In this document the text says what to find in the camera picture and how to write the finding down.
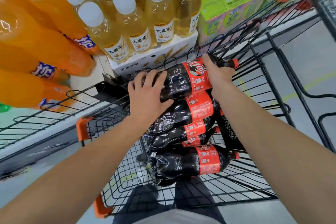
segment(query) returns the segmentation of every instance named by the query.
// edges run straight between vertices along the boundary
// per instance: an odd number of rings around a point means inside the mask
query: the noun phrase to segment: dark pants
[[[197,207],[214,203],[209,190],[199,177],[176,183],[173,205],[161,205],[157,198],[158,189],[154,185],[138,185],[132,191],[124,207],[114,216],[113,224],[132,224],[171,209],[202,214],[226,224],[216,206]]]

